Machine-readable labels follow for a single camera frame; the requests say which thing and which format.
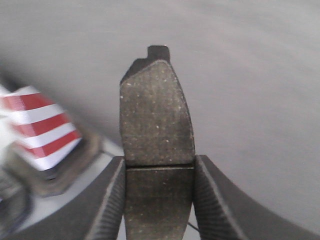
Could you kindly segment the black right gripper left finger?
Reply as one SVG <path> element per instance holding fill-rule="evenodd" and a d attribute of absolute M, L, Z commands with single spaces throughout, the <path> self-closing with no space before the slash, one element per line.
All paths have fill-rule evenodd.
<path fill-rule="evenodd" d="M 125 203 L 125 161 L 114 157 L 77 197 L 11 240 L 115 240 Z"/>

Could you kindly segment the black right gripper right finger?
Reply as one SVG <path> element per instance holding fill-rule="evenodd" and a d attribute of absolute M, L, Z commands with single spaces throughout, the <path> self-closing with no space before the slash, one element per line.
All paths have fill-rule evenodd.
<path fill-rule="evenodd" d="M 320 238 L 253 200 L 206 155 L 196 156 L 193 205 L 202 240 Z"/>

